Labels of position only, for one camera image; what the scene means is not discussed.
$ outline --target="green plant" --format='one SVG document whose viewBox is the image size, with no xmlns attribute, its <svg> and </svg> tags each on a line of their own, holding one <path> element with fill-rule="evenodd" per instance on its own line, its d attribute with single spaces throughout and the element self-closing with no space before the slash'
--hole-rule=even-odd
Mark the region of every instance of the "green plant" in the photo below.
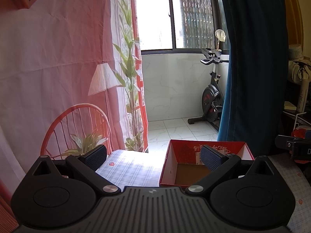
<svg viewBox="0 0 311 233">
<path fill-rule="evenodd" d="M 135 68 L 135 56 L 133 55 L 134 46 L 136 41 L 133 37 L 133 25 L 132 25 L 132 9 L 128 7 L 125 0 L 119 1 L 119 7 L 121 13 L 119 14 L 119 19 L 121 23 L 121 32 L 124 38 L 124 46 L 113 44 L 116 50 L 121 56 L 121 62 L 119 62 L 122 72 L 124 73 L 126 79 L 124 80 L 121 74 L 114 71 L 116 78 L 125 88 L 127 95 L 126 111 L 130 114 L 130 128 L 133 138 L 128 137 L 125 142 L 125 146 L 128 150 L 143 151 L 143 140 L 142 140 L 142 130 L 141 130 L 141 116 L 139 112 L 138 105 L 138 91 L 140 89 L 136 85 L 137 72 Z"/>
<path fill-rule="evenodd" d="M 103 138 L 102 135 L 98 134 L 97 130 L 94 130 L 86 137 L 81 135 L 81 138 L 75 134 L 70 134 L 70 139 L 73 141 L 76 148 L 66 150 L 61 154 L 61 156 L 69 156 L 72 154 L 84 155 L 87 152 L 93 150 L 97 145 L 102 144 L 108 140 L 107 138 Z"/>
</svg>

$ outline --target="checkered fabric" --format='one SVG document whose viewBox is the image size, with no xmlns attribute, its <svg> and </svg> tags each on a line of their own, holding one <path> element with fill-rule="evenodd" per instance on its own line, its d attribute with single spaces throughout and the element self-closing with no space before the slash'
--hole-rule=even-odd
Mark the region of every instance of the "checkered fabric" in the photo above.
<svg viewBox="0 0 311 233">
<path fill-rule="evenodd" d="M 118 186 L 158 187 L 163 156 L 126 150 L 113 151 L 96 171 Z"/>
<path fill-rule="evenodd" d="M 311 232 L 311 187 L 301 170 L 288 153 L 270 156 L 269 159 L 291 189 L 296 207 L 288 223 L 294 233 Z"/>
</svg>

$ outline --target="brown box bottom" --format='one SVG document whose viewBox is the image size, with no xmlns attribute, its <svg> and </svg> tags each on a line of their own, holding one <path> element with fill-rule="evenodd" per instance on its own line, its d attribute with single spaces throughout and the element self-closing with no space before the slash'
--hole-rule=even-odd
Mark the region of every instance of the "brown box bottom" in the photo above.
<svg viewBox="0 0 311 233">
<path fill-rule="evenodd" d="M 211 171 L 204 165 L 178 164 L 175 185 L 190 186 L 210 172 Z"/>
</svg>

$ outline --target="dark blue curtain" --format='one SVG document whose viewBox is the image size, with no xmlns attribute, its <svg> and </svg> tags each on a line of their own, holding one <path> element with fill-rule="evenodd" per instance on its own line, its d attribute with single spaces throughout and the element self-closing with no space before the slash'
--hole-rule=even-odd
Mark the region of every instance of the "dark blue curtain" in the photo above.
<svg viewBox="0 0 311 233">
<path fill-rule="evenodd" d="M 218 141 L 268 154 L 284 104 L 288 37 L 284 0 L 223 0 L 231 44 Z"/>
</svg>

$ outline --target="silver round pin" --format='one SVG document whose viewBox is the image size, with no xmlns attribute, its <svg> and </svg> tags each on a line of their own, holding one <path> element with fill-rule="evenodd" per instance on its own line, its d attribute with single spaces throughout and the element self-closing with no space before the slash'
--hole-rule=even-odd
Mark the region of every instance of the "silver round pin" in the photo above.
<svg viewBox="0 0 311 233">
<path fill-rule="evenodd" d="M 107 185 L 103 187 L 103 191 L 106 193 L 115 193 L 118 191 L 118 187 L 114 185 Z"/>
<path fill-rule="evenodd" d="M 188 187 L 188 190 L 192 193 L 200 193 L 204 190 L 204 187 L 202 187 L 200 185 L 192 185 L 192 186 Z"/>
</svg>

